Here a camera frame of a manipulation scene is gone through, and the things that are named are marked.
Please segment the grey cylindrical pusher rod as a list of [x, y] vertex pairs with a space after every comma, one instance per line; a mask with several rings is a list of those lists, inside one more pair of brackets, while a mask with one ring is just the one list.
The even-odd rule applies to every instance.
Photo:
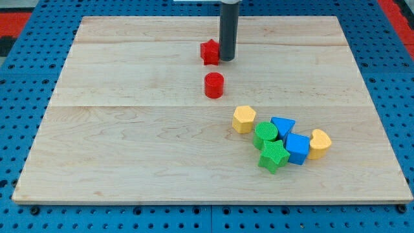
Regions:
[[222, 61], [235, 58], [240, 0], [222, 0], [219, 20], [219, 55]]

